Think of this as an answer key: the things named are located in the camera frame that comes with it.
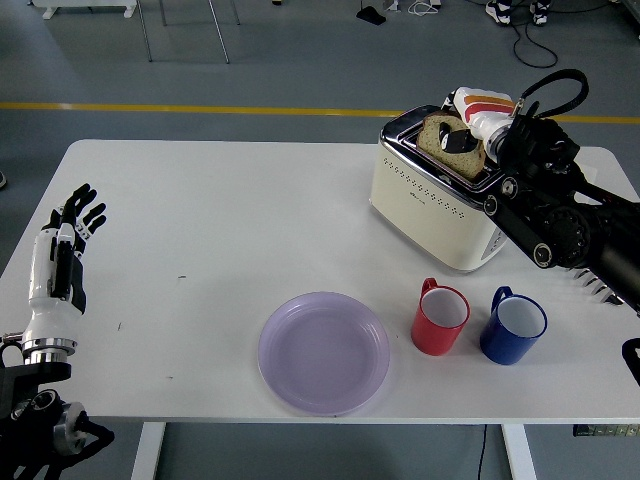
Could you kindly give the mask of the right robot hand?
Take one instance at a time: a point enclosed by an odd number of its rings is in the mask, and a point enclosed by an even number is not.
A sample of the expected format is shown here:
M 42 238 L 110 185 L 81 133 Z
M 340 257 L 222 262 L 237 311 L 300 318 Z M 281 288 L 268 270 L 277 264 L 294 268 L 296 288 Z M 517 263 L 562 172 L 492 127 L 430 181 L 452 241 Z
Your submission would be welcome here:
M 459 87 L 444 100 L 441 110 L 455 113 L 463 121 L 463 130 L 440 126 L 441 149 L 450 154 L 471 152 L 482 143 L 488 157 L 496 160 L 502 142 L 513 122 L 516 104 L 507 94 Z

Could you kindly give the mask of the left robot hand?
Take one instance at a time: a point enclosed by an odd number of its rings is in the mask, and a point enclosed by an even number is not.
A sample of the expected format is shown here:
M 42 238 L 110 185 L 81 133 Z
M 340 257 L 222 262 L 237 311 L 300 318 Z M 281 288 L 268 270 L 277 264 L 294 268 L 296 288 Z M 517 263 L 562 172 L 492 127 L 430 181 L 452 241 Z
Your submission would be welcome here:
M 82 257 L 89 239 L 106 222 L 106 205 L 85 183 L 55 207 L 36 236 L 28 304 L 31 319 L 22 334 L 30 348 L 47 342 L 73 345 L 86 310 Z

